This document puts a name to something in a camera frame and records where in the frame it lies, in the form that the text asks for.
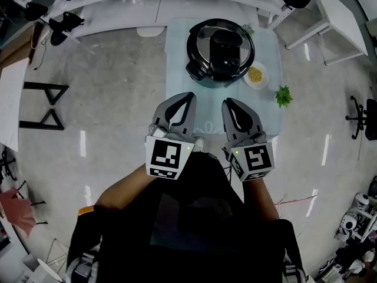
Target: white desk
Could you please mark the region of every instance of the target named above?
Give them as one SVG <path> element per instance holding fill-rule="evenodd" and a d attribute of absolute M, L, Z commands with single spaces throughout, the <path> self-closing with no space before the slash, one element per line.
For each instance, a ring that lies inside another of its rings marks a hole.
<path fill-rule="evenodd" d="M 298 40 L 287 44 L 286 48 L 291 49 L 312 35 L 315 35 L 317 32 L 322 35 L 333 28 L 355 46 L 357 51 L 326 60 L 326 65 L 355 58 L 363 54 L 368 55 L 363 36 L 361 35 L 359 25 L 353 13 L 339 0 L 316 0 L 316 2 L 323 19 L 307 29 Z"/>
<path fill-rule="evenodd" d="M 18 113 L 29 59 L 14 63 L 0 77 L 0 142 L 18 151 Z"/>
<path fill-rule="evenodd" d="M 5 67 L 0 76 L 0 143 L 18 152 L 18 127 L 26 129 L 64 130 L 54 109 L 49 109 L 43 119 L 34 121 L 19 121 L 19 104 L 22 89 L 44 90 L 50 105 L 54 105 L 68 90 L 69 86 L 24 82 L 29 58 Z M 51 90 L 60 90 L 53 97 Z M 45 124 L 52 116 L 56 125 Z"/>

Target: white plate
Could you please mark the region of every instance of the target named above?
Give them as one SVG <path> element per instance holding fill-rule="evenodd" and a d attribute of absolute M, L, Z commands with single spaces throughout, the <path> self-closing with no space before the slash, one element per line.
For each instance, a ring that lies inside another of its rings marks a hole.
<path fill-rule="evenodd" d="M 262 81 L 259 83 L 253 83 L 249 78 L 249 72 L 248 72 L 243 76 L 243 79 L 245 80 L 246 84 L 250 86 L 251 88 L 257 89 L 257 90 L 265 88 L 265 86 L 269 84 L 269 72 L 267 71 L 266 67 L 264 67 L 264 65 L 259 62 L 253 62 L 252 67 L 257 68 L 263 73 Z"/>

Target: concrete floor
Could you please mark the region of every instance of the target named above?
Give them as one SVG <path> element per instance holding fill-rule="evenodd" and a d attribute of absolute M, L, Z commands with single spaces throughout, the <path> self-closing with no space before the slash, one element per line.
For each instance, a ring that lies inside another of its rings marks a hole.
<path fill-rule="evenodd" d="M 284 47 L 317 20 L 314 13 L 297 10 L 275 29 L 284 81 L 294 100 L 277 138 L 276 169 L 265 178 L 275 202 L 319 190 L 308 217 L 310 200 L 279 205 L 281 216 L 293 222 L 310 274 L 340 245 L 334 232 L 355 193 L 367 192 L 377 160 L 377 142 L 352 140 L 355 126 L 345 120 L 355 113 L 350 95 L 360 104 L 371 97 L 369 73 L 358 59 L 323 63 L 324 56 L 351 49 L 345 40 L 330 31 L 290 51 Z M 70 89 L 55 108 L 64 131 L 19 131 L 16 185 L 26 179 L 34 198 L 47 202 L 36 208 L 36 217 L 49 225 L 35 227 L 27 240 L 36 256 L 46 257 L 53 238 L 68 246 L 78 209 L 145 162 L 144 136 L 165 99 L 165 36 L 140 38 L 136 30 L 124 29 L 82 38 L 96 55 L 68 40 L 59 47 L 48 44 L 42 67 L 34 71 L 43 53 L 42 47 L 37 49 L 26 80 L 68 84 Z M 24 90 L 20 119 L 40 120 L 48 107 L 42 91 Z M 80 154 L 80 131 L 86 135 L 85 157 Z M 209 136 L 204 147 L 224 164 L 225 141 L 225 134 Z M 232 185 L 243 197 L 235 175 Z"/>

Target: black table frame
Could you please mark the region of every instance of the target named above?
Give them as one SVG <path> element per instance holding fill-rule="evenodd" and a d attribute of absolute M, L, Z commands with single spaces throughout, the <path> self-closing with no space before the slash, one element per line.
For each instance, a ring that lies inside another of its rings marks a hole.
<path fill-rule="evenodd" d="M 56 102 L 62 97 L 62 95 L 69 89 L 67 85 L 56 85 L 56 84 L 45 84 L 45 83 L 34 83 L 34 82 L 24 82 L 24 89 L 34 89 L 34 90 L 44 90 L 50 105 L 55 105 Z M 60 92 L 53 97 L 51 90 L 60 90 Z M 45 124 L 47 119 L 52 116 L 56 125 Z M 45 116 L 43 116 L 40 122 L 36 121 L 19 121 L 19 127 L 25 129 L 41 129 L 41 130 L 64 130 L 58 115 L 53 108 L 49 109 Z"/>
<path fill-rule="evenodd" d="M 16 162 L 16 158 L 13 158 L 12 160 L 8 160 L 8 154 L 6 152 L 6 146 L 4 146 L 4 151 L 1 153 L 1 159 L 0 159 L 0 185 L 4 179 L 3 175 L 2 175 L 2 167 L 4 167 L 4 175 L 5 176 L 10 176 L 11 179 L 16 182 L 17 181 L 17 178 L 15 176 L 13 176 L 12 174 L 12 171 L 11 171 L 11 168 L 9 167 L 9 165 L 11 163 L 15 163 Z"/>

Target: strap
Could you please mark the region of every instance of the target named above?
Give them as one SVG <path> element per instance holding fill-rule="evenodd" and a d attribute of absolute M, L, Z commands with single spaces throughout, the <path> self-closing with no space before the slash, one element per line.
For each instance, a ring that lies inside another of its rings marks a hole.
<path fill-rule="evenodd" d="M 78 216 L 80 217 L 81 215 L 91 213 L 91 212 L 94 212 L 94 205 L 87 206 L 85 208 L 78 210 Z"/>
<path fill-rule="evenodd" d="M 297 244 L 295 231 L 293 230 L 293 225 L 285 219 L 279 219 L 276 222 L 279 223 L 279 231 L 281 232 L 280 240 L 287 250 L 289 259 L 291 260 L 292 264 L 303 271 L 300 250 Z"/>
<path fill-rule="evenodd" d="M 305 273 L 297 268 L 294 264 L 285 264 L 285 268 L 283 270 L 283 278 L 285 279 L 286 283 L 305 283 Z"/>
<path fill-rule="evenodd" d="M 76 258 L 72 261 L 71 265 L 67 268 L 65 272 L 65 283 L 71 283 L 72 274 L 80 262 L 80 258 Z"/>
<path fill-rule="evenodd" d="M 88 283 L 96 283 L 97 282 L 97 276 L 98 276 L 98 266 L 99 266 L 99 262 L 95 262 L 92 266 L 92 274 L 90 276 L 90 279 L 88 281 Z"/>

